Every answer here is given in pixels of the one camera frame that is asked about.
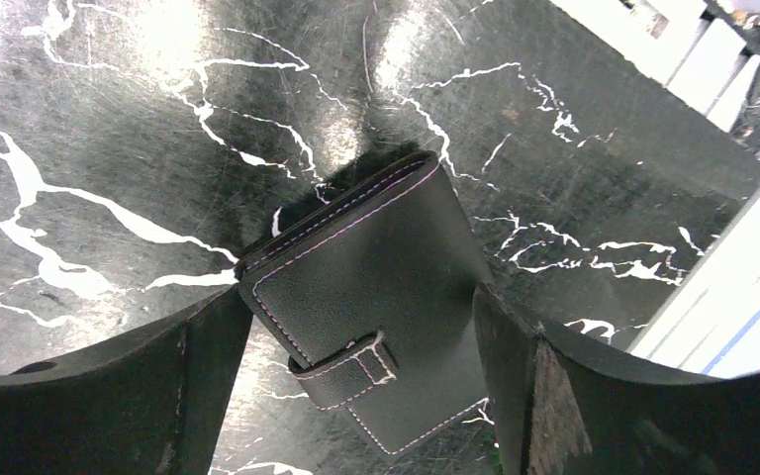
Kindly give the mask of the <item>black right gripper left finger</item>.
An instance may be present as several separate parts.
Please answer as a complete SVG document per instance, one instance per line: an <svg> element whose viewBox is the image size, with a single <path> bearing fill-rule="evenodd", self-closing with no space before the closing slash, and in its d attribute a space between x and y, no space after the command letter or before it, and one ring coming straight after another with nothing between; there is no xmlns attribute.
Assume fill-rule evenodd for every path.
<svg viewBox="0 0 760 475"><path fill-rule="evenodd" d="M252 322L236 289L0 375L0 474L205 474Z"/></svg>

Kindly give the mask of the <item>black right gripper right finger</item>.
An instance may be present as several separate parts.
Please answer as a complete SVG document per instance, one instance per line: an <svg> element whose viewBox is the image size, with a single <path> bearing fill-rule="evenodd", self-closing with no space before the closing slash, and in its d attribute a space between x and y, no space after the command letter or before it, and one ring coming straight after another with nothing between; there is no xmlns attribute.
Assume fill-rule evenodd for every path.
<svg viewBox="0 0 760 475"><path fill-rule="evenodd" d="M720 379L514 311L473 318L507 474L760 474L760 372Z"/></svg>

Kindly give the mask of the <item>black leather card holder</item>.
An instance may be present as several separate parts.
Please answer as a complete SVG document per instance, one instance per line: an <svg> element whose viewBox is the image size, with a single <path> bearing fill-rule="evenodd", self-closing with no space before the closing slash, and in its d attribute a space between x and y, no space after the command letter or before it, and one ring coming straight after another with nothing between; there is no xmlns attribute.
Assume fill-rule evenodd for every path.
<svg viewBox="0 0 760 475"><path fill-rule="evenodd" d="M491 273L431 151L261 243L236 276L312 403L351 418L389 457L486 396L472 300Z"/></svg>

